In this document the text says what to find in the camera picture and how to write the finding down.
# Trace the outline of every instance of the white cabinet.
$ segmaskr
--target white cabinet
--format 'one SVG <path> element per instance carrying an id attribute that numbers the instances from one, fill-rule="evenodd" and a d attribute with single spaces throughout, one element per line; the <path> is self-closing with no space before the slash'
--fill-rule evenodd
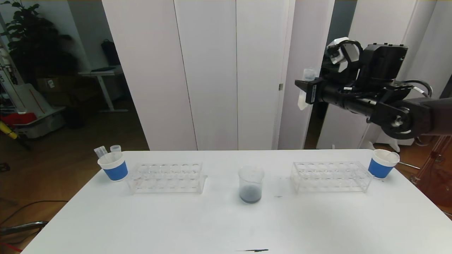
<path id="1" fill-rule="evenodd" d="M 198 150 L 237 150 L 235 2 L 174 5 Z"/>
<path id="2" fill-rule="evenodd" d="M 295 0 L 103 4 L 151 150 L 275 147 Z"/>

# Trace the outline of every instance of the table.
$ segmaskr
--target table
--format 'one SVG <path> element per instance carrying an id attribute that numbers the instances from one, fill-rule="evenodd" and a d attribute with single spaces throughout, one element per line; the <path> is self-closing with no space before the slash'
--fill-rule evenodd
<path id="1" fill-rule="evenodd" d="M 293 161 L 358 160 L 368 167 L 371 155 L 365 149 L 126 151 L 128 168 L 203 162 L 204 192 L 132 195 L 125 181 L 111 182 L 99 171 L 22 253 L 452 253 L 452 221 L 397 170 L 374 179 L 367 193 L 292 191 Z M 256 204 L 238 196 L 243 164 L 265 169 Z"/>
<path id="2" fill-rule="evenodd" d="M 114 109 L 113 102 L 110 99 L 110 95 L 108 94 L 107 87 L 105 86 L 103 76 L 115 76 L 122 74 L 122 67 L 116 66 L 113 70 L 109 71 L 81 71 L 79 72 L 80 76 L 84 77 L 96 77 L 99 81 L 100 88 L 102 89 L 102 93 L 104 94 L 105 101 L 107 102 L 108 109 L 107 110 L 99 110 L 99 112 L 127 112 L 128 109 Z"/>

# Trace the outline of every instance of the paper cup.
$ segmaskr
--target paper cup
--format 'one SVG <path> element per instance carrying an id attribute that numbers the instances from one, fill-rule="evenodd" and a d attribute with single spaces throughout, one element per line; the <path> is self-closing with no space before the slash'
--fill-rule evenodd
<path id="1" fill-rule="evenodd" d="M 397 153 L 376 149 L 369 164 L 369 172 L 377 178 L 385 178 L 399 161 Z"/>
<path id="2" fill-rule="evenodd" d="M 108 164 L 102 164 L 100 162 L 101 159 L 102 158 L 97 160 L 97 164 L 99 164 L 99 166 L 105 171 L 110 180 L 119 182 L 127 176 L 127 166 L 124 156 L 121 156 L 118 160 Z"/>

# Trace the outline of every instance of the beaker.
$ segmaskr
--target beaker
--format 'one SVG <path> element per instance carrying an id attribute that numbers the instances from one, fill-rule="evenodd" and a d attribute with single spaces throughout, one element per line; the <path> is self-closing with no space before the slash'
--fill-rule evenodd
<path id="1" fill-rule="evenodd" d="M 259 201 L 262 197 L 262 180 L 264 170 L 258 166 L 246 165 L 239 170 L 239 195 L 248 204 Z"/>

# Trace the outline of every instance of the red object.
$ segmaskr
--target red object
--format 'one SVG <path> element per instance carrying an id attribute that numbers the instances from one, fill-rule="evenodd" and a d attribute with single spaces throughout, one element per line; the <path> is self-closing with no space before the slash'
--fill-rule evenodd
<path id="1" fill-rule="evenodd" d="M 4 123 L 10 126 L 14 126 L 15 124 L 27 124 L 29 122 L 33 122 L 36 119 L 37 118 L 34 113 L 25 113 L 25 114 L 13 113 L 1 118 L 1 120 Z"/>
<path id="2" fill-rule="evenodd" d="M 14 247 L 14 246 L 12 246 L 12 245 L 10 245 L 10 244 L 7 244 L 7 243 L 0 243 L 0 245 L 4 245 L 4 246 L 6 246 L 6 247 L 8 247 L 8 248 L 10 248 L 10 249 L 13 249 L 13 250 L 17 251 L 17 252 L 22 252 L 21 249 L 16 248 L 16 247 Z"/>

